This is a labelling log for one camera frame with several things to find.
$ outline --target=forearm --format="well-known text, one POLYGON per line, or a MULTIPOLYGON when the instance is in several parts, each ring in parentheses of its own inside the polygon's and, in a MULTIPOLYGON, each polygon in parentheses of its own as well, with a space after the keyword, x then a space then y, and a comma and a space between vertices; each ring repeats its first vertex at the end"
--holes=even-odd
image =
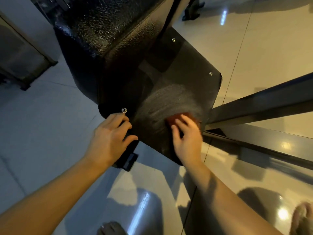
POLYGON ((52 234, 103 172, 82 159, 3 213, 0 216, 0 234, 52 234))
POLYGON ((227 235, 281 233, 246 205, 204 163, 187 166, 187 171, 227 235))

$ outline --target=hand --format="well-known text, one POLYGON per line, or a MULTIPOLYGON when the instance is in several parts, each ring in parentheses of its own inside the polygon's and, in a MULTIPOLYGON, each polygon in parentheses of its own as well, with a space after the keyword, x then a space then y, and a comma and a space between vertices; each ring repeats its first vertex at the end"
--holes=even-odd
POLYGON ((84 159, 105 171, 116 162, 132 141, 138 140, 135 135, 130 135, 123 140, 127 130, 131 128, 129 118, 124 113, 109 115, 94 130, 93 138, 84 159))
POLYGON ((184 133, 184 137, 180 138, 177 126, 172 125, 173 144, 178 158, 185 167, 188 167, 201 163, 202 135, 194 121, 185 115, 181 117, 186 124, 179 119, 176 119, 175 123, 184 133))

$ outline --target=black metal frame bar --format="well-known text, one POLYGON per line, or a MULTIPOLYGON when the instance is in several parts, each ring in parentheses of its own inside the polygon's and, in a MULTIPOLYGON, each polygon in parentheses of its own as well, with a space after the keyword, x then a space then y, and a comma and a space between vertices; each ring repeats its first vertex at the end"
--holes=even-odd
POLYGON ((213 108, 205 130, 313 111, 313 73, 213 108))

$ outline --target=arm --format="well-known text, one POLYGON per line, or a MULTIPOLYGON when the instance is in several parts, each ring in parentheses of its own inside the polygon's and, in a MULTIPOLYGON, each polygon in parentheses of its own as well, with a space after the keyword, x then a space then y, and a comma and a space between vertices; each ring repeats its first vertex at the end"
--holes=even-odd
POLYGON ((202 136, 199 128, 188 117, 182 115, 182 118, 186 124, 178 119, 175 122, 184 133, 183 138, 179 136, 178 127, 172 126, 175 152, 225 234, 282 235, 205 166, 200 158, 202 136))
POLYGON ((0 234, 52 234, 85 191, 138 140, 134 135, 123 140, 131 127, 125 114, 111 114, 96 128, 79 162, 0 215, 0 234))

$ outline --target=brown sponge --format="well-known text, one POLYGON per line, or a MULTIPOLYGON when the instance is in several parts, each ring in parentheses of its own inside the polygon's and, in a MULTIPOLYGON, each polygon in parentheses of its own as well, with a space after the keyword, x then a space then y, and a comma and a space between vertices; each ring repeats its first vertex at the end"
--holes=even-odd
POLYGON ((201 121, 194 118, 194 116, 189 113, 189 112, 183 112, 183 113, 179 113, 179 114, 176 114, 176 115, 172 115, 172 116, 169 116, 165 119, 165 122, 171 127, 172 125, 176 125, 178 127, 178 125, 175 123, 175 119, 179 119, 181 122, 184 122, 185 121, 182 119, 181 115, 185 115, 187 116, 188 118, 192 119, 193 122, 195 122, 198 126, 198 128, 201 130, 201 121))

